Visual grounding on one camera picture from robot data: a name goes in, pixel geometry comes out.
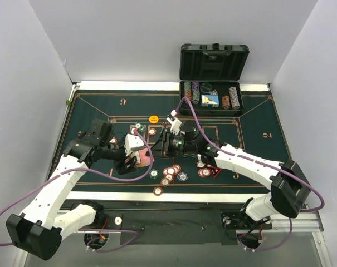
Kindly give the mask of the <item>red playing card deck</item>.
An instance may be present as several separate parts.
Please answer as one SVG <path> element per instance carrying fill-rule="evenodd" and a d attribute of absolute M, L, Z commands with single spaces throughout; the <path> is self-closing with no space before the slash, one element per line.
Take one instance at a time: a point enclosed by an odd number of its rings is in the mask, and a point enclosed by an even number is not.
<path fill-rule="evenodd" d="M 137 159 L 137 162 L 135 164 L 136 167 L 146 167 L 150 165 L 151 158 L 147 148 L 136 151 L 135 156 Z"/>

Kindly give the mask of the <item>orange big blind button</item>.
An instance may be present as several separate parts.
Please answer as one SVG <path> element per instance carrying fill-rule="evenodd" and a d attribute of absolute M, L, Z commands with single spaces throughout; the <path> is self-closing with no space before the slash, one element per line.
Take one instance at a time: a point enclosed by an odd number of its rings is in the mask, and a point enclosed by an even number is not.
<path fill-rule="evenodd" d="M 156 124 L 156 123 L 159 122 L 159 117 L 158 117 L 157 115 L 151 115 L 151 116 L 149 117 L 149 122 L 150 122 L 151 124 Z"/>

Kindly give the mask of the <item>red poker chip stack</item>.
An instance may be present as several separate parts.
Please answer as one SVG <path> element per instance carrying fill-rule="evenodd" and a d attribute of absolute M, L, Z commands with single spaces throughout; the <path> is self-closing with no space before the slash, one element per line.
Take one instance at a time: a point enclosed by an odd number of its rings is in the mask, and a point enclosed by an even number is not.
<path fill-rule="evenodd" d="M 164 177 L 160 181 L 161 185 L 166 187 L 170 184 L 174 184 L 174 179 L 180 173 L 181 169 L 181 166 L 178 164 L 165 168 L 163 170 Z"/>

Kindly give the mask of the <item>green poker chip stack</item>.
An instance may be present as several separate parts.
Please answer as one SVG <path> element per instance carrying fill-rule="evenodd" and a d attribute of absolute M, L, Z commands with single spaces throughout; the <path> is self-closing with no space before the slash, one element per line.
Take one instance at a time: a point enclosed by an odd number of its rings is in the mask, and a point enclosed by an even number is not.
<path fill-rule="evenodd" d="M 151 179 L 155 180 L 159 177 L 159 171 L 156 169 L 152 169 L 149 173 Z"/>

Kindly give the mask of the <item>green chips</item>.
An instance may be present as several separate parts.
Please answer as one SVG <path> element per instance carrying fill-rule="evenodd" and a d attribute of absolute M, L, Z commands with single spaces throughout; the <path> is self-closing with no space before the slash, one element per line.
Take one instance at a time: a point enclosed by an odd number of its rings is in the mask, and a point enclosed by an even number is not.
<path fill-rule="evenodd" d="M 146 130 L 146 126 L 144 125 L 144 124 L 142 124 L 142 123 L 136 123 L 135 125 L 134 125 L 134 127 L 135 127 L 135 129 L 138 131 L 138 132 L 145 132 L 145 130 Z"/>

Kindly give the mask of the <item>blue poker chip stack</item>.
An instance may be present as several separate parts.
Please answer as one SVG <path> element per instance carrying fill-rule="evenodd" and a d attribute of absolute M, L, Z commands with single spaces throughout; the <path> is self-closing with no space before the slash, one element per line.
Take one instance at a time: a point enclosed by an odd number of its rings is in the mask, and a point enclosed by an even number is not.
<path fill-rule="evenodd" d="M 177 174 L 177 179 L 181 182 L 186 182 L 188 180 L 188 175 L 184 172 L 180 172 Z"/>

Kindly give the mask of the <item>moved red chip group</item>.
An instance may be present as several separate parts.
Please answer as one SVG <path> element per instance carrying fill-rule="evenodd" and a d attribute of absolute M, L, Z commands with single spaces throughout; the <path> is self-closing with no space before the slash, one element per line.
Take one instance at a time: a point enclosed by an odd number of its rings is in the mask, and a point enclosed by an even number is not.
<path fill-rule="evenodd" d="M 198 175 L 200 177 L 209 177 L 212 174 L 210 165 L 198 161 L 196 166 L 198 167 Z"/>

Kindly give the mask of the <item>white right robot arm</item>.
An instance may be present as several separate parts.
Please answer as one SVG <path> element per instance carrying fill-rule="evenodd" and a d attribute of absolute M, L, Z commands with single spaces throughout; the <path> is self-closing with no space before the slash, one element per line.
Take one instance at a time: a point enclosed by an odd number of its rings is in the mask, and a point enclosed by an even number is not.
<path fill-rule="evenodd" d="M 246 228 L 274 214 L 296 218 L 311 192 L 297 162 L 271 161 L 248 154 L 209 138 L 193 120 L 163 130 L 152 153 L 155 157 L 196 156 L 206 165 L 236 172 L 263 185 L 269 192 L 247 200 L 239 213 L 240 224 Z"/>

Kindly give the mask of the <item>dark green poker table mat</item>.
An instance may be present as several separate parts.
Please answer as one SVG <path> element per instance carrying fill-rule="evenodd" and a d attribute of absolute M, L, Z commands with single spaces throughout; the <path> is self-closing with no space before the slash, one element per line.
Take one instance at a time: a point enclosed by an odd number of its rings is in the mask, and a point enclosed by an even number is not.
<path fill-rule="evenodd" d="M 213 139 L 241 148 L 255 156 L 285 162 L 291 158 L 282 127 L 276 113 L 272 94 L 244 92 L 244 109 L 237 116 L 199 116 L 198 120 L 205 134 Z M 114 137 L 121 140 L 136 123 L 146 129 L 155 128 L 161 132 L 168 127 L 166 116 L 180 101 L 177 91 L 89 91 L 79 90 L 74 94 L 64 129 L 52 160 L 56 166 L 64 149 L 80 132 L 87 131 L 95 119 L 109 121 L 114 125 Z M 157 115 L 159 122 L 151 124 L 149 117 Z M 174 164 L 181 166 L 188 175 L 186 182 L 174 180 L 174 184 L 164 187 L 165 194 L 264 194 L 266 188 L 236 172 L 222 170 L 214 179 L 198 175 L 197 159 L 193 156 L 174 159 L 156 158 L 153 167 L 158 171 Z M 110 174 L 112 179 L 87 173 L 75 186 L 81 192 L 130 192 L 151 193 L 160 185 L 159 179 L 142 178 L 145 168 L 124 175 L 118 182 L 118 174 L 113 163 L 100 160 L 93 169 Z"/>

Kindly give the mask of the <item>green orange chip row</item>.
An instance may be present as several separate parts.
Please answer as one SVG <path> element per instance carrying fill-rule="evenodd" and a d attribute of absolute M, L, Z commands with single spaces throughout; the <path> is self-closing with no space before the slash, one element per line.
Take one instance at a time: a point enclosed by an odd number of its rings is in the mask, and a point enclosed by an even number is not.
<path fill-rule="evenodd" d="M 189 101 L 192 101 L 192 84 L 189 81 L 184 82 L 184 96 L 189 99 Z"/>

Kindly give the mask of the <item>blue boxed card deck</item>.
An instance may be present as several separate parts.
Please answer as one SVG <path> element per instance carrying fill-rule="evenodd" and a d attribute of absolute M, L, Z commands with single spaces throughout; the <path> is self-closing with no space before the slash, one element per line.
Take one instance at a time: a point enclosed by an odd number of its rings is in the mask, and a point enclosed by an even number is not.
<path fill-rule="evenodd" d="M 202 107 L 218 107 L 219 96 L 218 95 L 201 95 Z"/>

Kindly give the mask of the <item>black dealer button in case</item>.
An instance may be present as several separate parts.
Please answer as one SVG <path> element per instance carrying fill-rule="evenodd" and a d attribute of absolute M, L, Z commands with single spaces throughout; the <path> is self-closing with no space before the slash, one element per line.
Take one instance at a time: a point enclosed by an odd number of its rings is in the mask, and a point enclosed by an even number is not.
<path fill-rule="evenodd" d="M 210 83 L 201 83 L 201 87 L 200 87 L 201 91 L 203 93 L 210 93 L 212 91 L 212 86 Z"/>

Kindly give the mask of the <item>purple chip row in case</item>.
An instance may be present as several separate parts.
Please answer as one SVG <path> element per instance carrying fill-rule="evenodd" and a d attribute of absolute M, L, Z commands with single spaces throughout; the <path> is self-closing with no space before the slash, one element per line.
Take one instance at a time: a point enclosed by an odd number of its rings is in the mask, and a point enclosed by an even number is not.
<path fill-rule="evenodd" d="M 237 89 L 235 87 L 229 88 L 229 96 L 231 101 L 231 106 L 234 110 L 239 110 L 241 108 L 240 102 L 238 99 Z"/>

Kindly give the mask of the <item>black poker chip case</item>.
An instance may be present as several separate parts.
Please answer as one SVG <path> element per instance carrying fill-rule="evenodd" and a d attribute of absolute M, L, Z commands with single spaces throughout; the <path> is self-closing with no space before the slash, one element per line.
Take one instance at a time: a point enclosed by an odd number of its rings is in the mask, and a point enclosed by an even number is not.
<path fill-rule="evenodd" d="M 199 82 L 199 104 L 192 106 L 197 115 L 204 116 L 237 116 L 244 109 L 239 79 L 247 61 L 250 49 L 243 44 L 191 44 L 185 43 L 180 48 L 180 96 L 184 97 L 184 82 Z M 201 83 L 210 83 L 212 91 L 203 93 Z M 229 110 L 222 107 L 222 96 L 229 96 L 229 88 L 237 89 L 241 108 Z M 218 107 L 202 107 L 201 95 L 218 95 Z"/>

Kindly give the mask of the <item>aluminium front rail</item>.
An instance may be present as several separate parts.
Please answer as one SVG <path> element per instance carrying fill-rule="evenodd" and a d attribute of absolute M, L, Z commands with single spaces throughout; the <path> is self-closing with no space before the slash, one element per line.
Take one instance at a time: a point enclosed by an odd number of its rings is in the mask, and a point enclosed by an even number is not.
<path fill-rule="evenodd" d="M 51 235 L 55 238 L 65 239 L 77 231 L 105 232 L 110 231 L 143 231 L 146 228 L 187 228 L 194 232 L 258 230 L 260 228 L 271 230 L 275 227 L 275 220 L 282 220 L 288 227 L 293 224 L 299 226 L 310 225 L 311 219 L 297 217 L 286 218 L 281 215 L 272 215 L 258 222 L 243 221 L 232 211 L 214 211 L 212 209 L 198 210 L 123 210 L 110 211 L 108 214 L 102 207 L 93 207 L 89 204 L 80 204 L 75 209 L 62 215 L 55 214 L 50 220 L 49 226 L 44 226 L 44 219 L 27 219 L 26 213 L 18 218 L 15 229 L 24 238 L 26 235 Z"/>

